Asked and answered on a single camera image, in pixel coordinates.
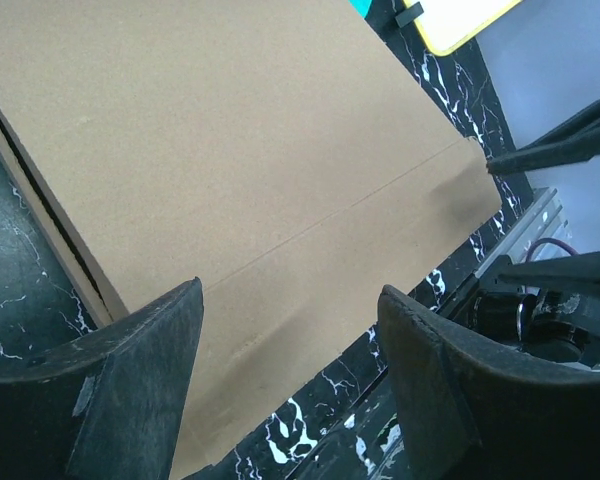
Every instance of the yellow board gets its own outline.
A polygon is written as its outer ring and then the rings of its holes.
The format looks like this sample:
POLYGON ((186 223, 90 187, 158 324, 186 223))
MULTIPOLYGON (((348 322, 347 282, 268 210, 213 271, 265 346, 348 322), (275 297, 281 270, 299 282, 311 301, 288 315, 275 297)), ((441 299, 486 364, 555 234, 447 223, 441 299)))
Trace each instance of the yellow board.
POLYGON ((449 55, 522 0, 402 0, 410 8, 418 1, 424 13, 414 23, 427 48, 449 55))

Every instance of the brown cardboard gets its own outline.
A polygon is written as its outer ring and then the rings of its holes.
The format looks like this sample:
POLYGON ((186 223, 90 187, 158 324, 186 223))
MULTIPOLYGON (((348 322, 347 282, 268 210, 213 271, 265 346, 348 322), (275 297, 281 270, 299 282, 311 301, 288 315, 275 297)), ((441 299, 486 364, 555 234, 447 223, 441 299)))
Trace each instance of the brown cardboard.
POLYGON ((114 320, 202 279, 174 478, 500 205, 477 144, 346 1, 0 2, 0 121, 114 320))

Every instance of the cardboard box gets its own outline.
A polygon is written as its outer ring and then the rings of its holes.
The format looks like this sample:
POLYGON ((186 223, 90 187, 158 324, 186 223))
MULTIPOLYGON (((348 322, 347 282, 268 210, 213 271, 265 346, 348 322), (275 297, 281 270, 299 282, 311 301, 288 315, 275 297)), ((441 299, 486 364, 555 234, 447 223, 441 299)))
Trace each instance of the cardboard box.
POLYGON ((346 1, 0 2, 0 155, 101 325, 194 276, 172 476, 219 461, 494 214, 346 1))

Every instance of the black marble countertop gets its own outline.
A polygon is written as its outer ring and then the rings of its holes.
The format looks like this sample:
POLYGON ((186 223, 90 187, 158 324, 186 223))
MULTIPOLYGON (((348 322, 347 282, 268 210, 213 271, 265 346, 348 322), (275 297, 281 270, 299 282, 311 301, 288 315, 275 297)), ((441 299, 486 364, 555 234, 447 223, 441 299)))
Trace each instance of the black marble countertop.
MULTIPOLYGON (((413 26, 397 28, 394 17, 403 8, 399 0, 373 0, 365 18, 458 131, 477 137, 487 158, 512 150, 477 43, 435 57, 413 26)), ((495 181, 502 210, 410 293, 422 304, 439 307, 530 205, 524 176, 495 181)), ((0 164, 0 364, 23 361, 94 328, 0 164)), ((194 477, 409 478, 391 391, 381 381, 385 370, 371 327, 222 462, 194 477)))

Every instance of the cardboard edge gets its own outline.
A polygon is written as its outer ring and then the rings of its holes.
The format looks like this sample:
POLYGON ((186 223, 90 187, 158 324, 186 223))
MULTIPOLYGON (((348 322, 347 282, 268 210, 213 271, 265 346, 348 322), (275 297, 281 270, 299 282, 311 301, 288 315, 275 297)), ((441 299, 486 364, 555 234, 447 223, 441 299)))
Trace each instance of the cardboard edge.
POLYGON ((55 225, 51 215, 47 212, 47 209, 31 185, 26 173, 20 166, 16 155, 9 146, 9 142, 1 129, 0 161, 27 202, 34 220, 42 230, 45 239, 51 246, 51 249, 60 262, 63 270, 69 277, 71 284, 77 290, 78 296, 84 302, 85 307, 95 324, 100 328, 111 324, 111 315, 102 301, 102 298, 100 298, 100 295, 91 284, 91 281, 83 271, 69 245, 62 237, 62 234, 55 225))
MULTIPOLYGON (((32 187, 33 195, 41 202, 42 208, 47 214, 46 217, 49 218, 51 224, 58 230, 60 234, 59 238, 69 248, 71 255, 77 261, 80 271, 83 272, 91 284, 91 289, 104 303, 105 309, 108 312, 108 318, 115 321, 129 315, 131 312, 124 305, 117 290, 111 284, 109 277, 104 274, 91 250, 84 243, 73 222, 56 199, 53 191, 49 188, 45 178, 41 175, 35 162, 29 156, 27 149, 20 141, 17 133, 1 109, 0 132, 1 137, 7 142, 9 151, 17 162, 18 168, 25 175, 26 183, 32 187)), ((71 278, 68 270, 65 269, 65 271, 71 278)))

